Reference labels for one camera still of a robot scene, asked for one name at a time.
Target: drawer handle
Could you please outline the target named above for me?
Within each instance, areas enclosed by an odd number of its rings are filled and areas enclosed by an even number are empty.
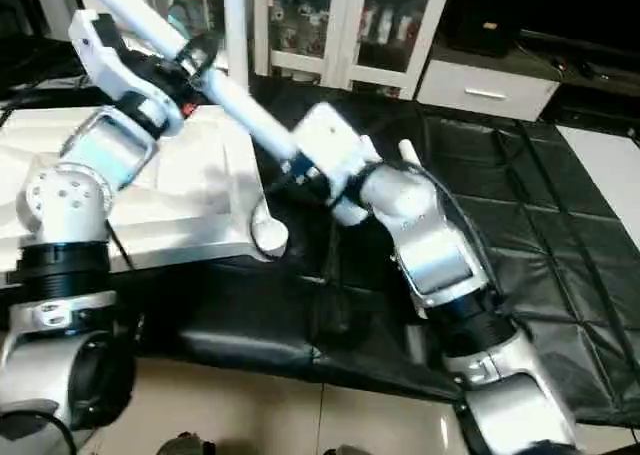
[[[507,96],[501,93],[485,92],[484,90],[476,90],[475,88],[465,88],[464,93],[475,97],[490,98],[491,100],[506,100]]]

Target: white cabinet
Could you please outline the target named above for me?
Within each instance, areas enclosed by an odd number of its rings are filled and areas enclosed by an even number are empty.
[[[254,0],[259,75],[412,98],[446,0]]]
[[[521,120],[537,120],[558,82],[433,60],[418,101]]]
[[[332,86],[347,0],[254,0],[254,62],[298,80]]]

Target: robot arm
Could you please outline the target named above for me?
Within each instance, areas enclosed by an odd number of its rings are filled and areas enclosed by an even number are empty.
[[[14,279],[28,288],[30,299],[11,308],[0,413],[48,400],[51,413],[76,430],[110,423],[126,406],[133,376],[126,367],[133,362],[118,345],[111,312],[116,296],[105,282],[104,222],[117,191],[156,153],[158,137],[179,133],[204,95],[244,125],[340,223],[355,225],[372,214],[389,231],[416,311],[434,326],[445,365],[465,389],[459,417],[474,453],[512,455],[543,441],[575,445],[570,412],[535,350],[492,303],[486,260],[447,220],[437,181],[416,165],[409,146],[400,149],[411,163],[384,163],[370,141],[325,103],[289,133],[211,67],[215,51],[206,40],[186,42],[141,0],[102,2],[164,58],[127,51],[110,17],[90,10],[74,16],[74,47],[115,106],[100,109],[80,127],[60,162],[25,189],[28,210],[22,218],[34,235],[24,243]],[[92,352],[95,346],[102,348]],[[50,369],[46,376],[59,383],[40,378],[42,360]],[[118,403],[105,403],[104,394],[98,397],[90,389],[95,387],[80,380],[87,373],[98,378],[96,367],[103,365],[97,360],[125,367],[106,381],[100,378]]]

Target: glass cabinet door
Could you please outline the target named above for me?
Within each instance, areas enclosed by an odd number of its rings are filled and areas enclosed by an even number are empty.
[[[345,7],[346,0],[256,0],[256,72],[330,85]]]
[[[340,86],[411,98],[444,2],[349,0]]]
[[[216,32],[224,38],[224,0],[167,0],[168,20],[185,38]]]

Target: black cable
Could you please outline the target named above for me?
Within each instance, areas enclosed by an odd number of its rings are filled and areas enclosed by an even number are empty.
[[[20,92],[18,92],[12,99],[10,99],[6,105],[2,107],[2,115],[0,115],[0,128],[7,123],[11,114],[18,108],[20,102],[23,98],[27,96],[35,87],[40,85],[44,80],[36,80],[35,82],[31,82],[25,88],[23,88]]]
[[[285,174],[281,175],[275,182],[273,182],[271,185],[269,185],[267,188],[265,188],[263,190],[262,194],[258,198],[258,201],[253,206],[253,208],[251,209],[251,212],[249,212],[249,238],[251,239],[251,243],[253,244],[253,247],[255,248],[256,252],[258,252],[262,257],[264,257],[267,260],[270,260],[272,262],[282,258],[284,256],[284,253],[280,257],[277,257],[277,256],[274,256],[274,255],[271,255],[270,253],[267,253],[260,246],[260,244],[258,243],[258,240],[256,238],[255,227],[254,227],[256,214],[258,213],[258,208],[260,207],[262,202],[265,200],[267,195],[271,195],[271,194],[273,194],[273,193],[275,193],[275,192],[277,192],[279,190],[282,190],[287,184],[292,182],[294,180],[294,178],[295,178],[295,176],[291,172],[288,172],[288,173],[285,173]]]
[[[120,238],[118,238],[118,235],[116,234],[116,231],[113,229],[113,226],[111,225],[111,222],[109,222],[109,220],[107,220],[105,222],[105,225],[107,226],[107,232],[109,233],[109,236],[113,240],[113,243],[115,243],[116,247],[118,247],[118,251],[120,252],[120,255],[122,255],[124,263],[127,264],[127,267],[129,268],[129,270],[135,271],[136,266],[134,265],[133,260],[131,260],[131,257],[129,256],[129,254],[125,250],[124,245],[122,245],[122,242],[120,241]]]
[[[62,434],[62,438],[65,444],[67,445],[67,448],[69,449],[69,455],[78,455],[78,449],[76,448],[76,442],[73,439],[73,434],[71,433],[71,430],[69,430],[69,427],[67,427],[55,415],[52,415],[50,413],[43,412],[40,410],[31,410],[31,409],[12,410],[10,412],[0,413],[0,421],[7,420],[11,417],[17,417],[17,416],[40,418],[52,424],[54,427],[60,430],[60,433]]]
[[[16,63],[15,65],[10,65],[6,67],[3,71],[0,72],[0,75],[4,78],[6,74],[9,72],[17,73],[18,70],[22,69],[24,66],[32,63],[33,61],[42,58],[43,56],[51,56],[53,52],[59,50],[61,45],[50,45],[46,48],[36,48],[31,52],[31,55],[23,59],[22,61]]]

